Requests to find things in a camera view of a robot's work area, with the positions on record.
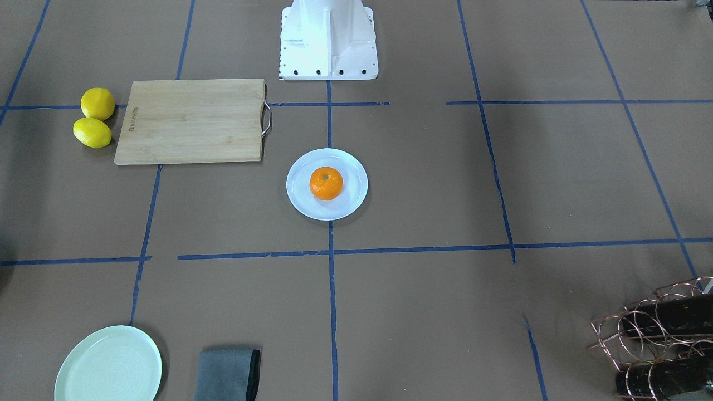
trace folded cloth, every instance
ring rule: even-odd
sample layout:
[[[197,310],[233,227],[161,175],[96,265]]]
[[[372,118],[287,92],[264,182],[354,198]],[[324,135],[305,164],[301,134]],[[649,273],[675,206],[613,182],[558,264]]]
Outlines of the folded cloth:
[[[216,348],[200,353],[193,401],[255,401],[260,351]]]

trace plate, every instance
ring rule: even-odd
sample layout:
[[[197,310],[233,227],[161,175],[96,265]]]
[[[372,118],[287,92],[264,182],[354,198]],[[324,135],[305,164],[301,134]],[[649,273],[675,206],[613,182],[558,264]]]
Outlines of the plate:
[[[161,381],[161,356],[151,337],[130,326],[90,334],[67,355],[55,401],[151,401]]]
[[[332,167],[344,180],[342,192],[332,200],[320,200],[309,190],[309,179],[320,167]],[[338,220],[352,214],[366,198],[369,180],[357,158],[333,148],[316,149],[294,162],[287,173],[287,197],[292,205],[315,220]]]

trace wine bottle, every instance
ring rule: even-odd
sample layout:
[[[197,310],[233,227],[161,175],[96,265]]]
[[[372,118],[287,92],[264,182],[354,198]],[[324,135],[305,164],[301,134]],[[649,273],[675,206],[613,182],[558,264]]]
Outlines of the wine bottle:
[[[689,392],[708,393],[712,382],[713,357],[710,356],[636,365],[628,369],[628,377],[626,370],[616,376],[618,395],[655,396],[658,400]]]
[[[640,305],[635,310],[645,314],[630,313],[622,319],[624,332],[631,338],[661,337],[661,328],[679,337],[713,335],[713,293]]]

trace yellow lemon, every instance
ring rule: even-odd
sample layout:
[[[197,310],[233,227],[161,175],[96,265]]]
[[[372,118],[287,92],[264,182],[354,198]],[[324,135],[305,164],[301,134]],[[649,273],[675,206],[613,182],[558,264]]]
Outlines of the yellow lemon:
[[[106,88],[92,88],[82,95],[82,113],[104,121],[114,114],[114,95]]]
[[[96,118],[84,117],[74,123],[74,136],[90,148],[103,148],[111,142],[111,129]]]

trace wooden cutting board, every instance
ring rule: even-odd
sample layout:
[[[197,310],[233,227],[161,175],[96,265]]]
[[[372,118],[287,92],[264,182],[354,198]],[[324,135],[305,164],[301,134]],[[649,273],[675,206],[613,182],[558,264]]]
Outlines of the wooden cutting board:
[[[262,159],[264,79],[134,81],[114,163]]]

